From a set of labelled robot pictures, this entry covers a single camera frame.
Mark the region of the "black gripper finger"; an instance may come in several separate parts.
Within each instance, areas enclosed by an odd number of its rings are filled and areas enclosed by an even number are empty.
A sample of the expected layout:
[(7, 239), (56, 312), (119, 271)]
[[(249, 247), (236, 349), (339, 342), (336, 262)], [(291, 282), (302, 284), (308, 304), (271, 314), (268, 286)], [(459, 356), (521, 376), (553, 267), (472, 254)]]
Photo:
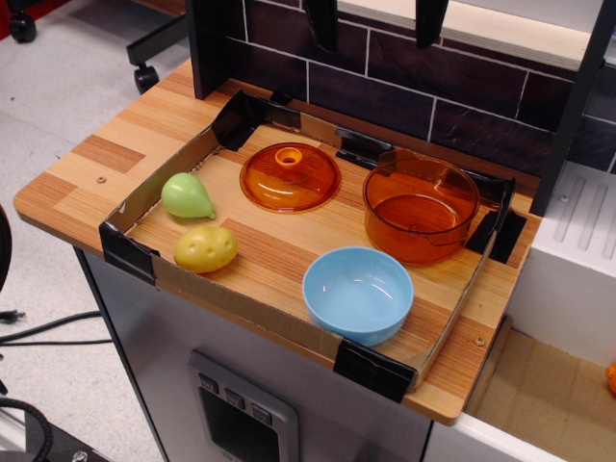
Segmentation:
[(319, 48), (338, 51), (338, 4), (336, 0), (304, 0), (311, 31)]
[(416, 1), (416, 40), (419, 49), (438, 41), (448, 6), (449, 0)]

